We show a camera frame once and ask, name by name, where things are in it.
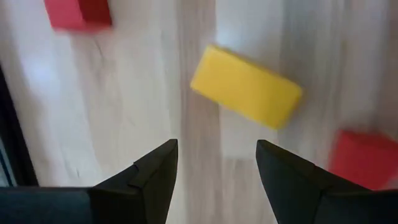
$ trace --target floor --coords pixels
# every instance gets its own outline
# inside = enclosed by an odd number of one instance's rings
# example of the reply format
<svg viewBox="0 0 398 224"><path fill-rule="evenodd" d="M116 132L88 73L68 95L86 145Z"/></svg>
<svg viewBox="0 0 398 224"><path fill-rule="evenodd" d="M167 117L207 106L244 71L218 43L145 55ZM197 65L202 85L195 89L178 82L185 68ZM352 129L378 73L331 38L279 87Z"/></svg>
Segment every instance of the floor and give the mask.
<svg viewBox="0 0 398 224"><path fill-rule="evenodd" d="M327 167L340 128L397 137L393 0L109 5L113 30L86 35L54 32L42 0L0 0L0 61L41 185L94 185L178 138L168 223L275 223L254 160L257 139ZM305 89L285 129L189 89L209 43Z"/></svg>

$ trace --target wooden floor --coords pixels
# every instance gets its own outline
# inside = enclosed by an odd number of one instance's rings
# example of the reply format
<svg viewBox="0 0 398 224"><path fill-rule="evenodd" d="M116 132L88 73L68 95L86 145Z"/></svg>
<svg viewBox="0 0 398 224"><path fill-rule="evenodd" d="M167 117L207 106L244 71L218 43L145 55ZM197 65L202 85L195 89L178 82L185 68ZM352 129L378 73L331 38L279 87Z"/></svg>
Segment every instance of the wooden floor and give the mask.
<svg viewBox="0 0 398 224"><path fill-rule="evenodd" d="M87 35L55 33L42 0L0 0L0 60L40 184L94 185L178 138L169 223L276 223L257 139L327 167L341 128L396 137L393 2L109 0L113 30ZM189 89L210 43L304 88L285 129Z"/></svg>

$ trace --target yellow block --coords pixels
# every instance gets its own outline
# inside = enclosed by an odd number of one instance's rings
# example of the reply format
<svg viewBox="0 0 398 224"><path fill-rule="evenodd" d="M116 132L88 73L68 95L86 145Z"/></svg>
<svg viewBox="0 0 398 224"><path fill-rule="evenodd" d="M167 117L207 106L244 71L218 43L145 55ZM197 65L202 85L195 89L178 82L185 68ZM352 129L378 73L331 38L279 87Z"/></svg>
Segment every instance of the yellow block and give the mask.
<svg viewBox="0 0 398 224"><path fill-rule="evenodd" d="M302 97L302 89L290 80L212 45L191 88L274 129L283 127Z"/></svg>

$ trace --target red block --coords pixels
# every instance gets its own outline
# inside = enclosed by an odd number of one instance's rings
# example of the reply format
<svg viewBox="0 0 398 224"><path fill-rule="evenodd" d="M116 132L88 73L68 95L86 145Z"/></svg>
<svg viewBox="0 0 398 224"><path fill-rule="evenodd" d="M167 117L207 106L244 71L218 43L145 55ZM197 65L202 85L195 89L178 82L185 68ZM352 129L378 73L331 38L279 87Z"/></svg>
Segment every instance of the red block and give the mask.
<svg viewBox="0 0 398 224"><path fill-rule="evenodd" d="M371 190L386 186L398 171L398 143L380 134L342 131L330 172Z"/></svg>
<svg viewBox="0 0 398 224"><path fill-rule="evenodd" d="M111 27L107 0L45 0L54 29L93 32Z"/></svg>

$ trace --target block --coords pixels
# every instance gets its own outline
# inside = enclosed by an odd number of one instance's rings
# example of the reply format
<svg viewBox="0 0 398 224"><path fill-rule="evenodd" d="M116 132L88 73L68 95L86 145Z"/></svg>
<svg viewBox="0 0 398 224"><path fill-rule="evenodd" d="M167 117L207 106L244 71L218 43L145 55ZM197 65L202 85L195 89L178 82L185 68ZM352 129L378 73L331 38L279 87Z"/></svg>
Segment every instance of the block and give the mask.
<svg viewBox="0 0 398 224"><path fill-rule="evenodd" d="M111 27L107 0L45 0L55 30L96 32Z"/></svg>
<svg viewBox="0 0 398 224"><path fill-rule="evenodd" d="M368 189L383 189L398 172L398 143L377 133L341 131L329 171Z"/></svg>
<svg viewBox="0 0 398 224"><path fill-rule="evenodd" d="M292 81L212 45L205 50L191 88L273 129L283 127L303 94Z"/></svg>

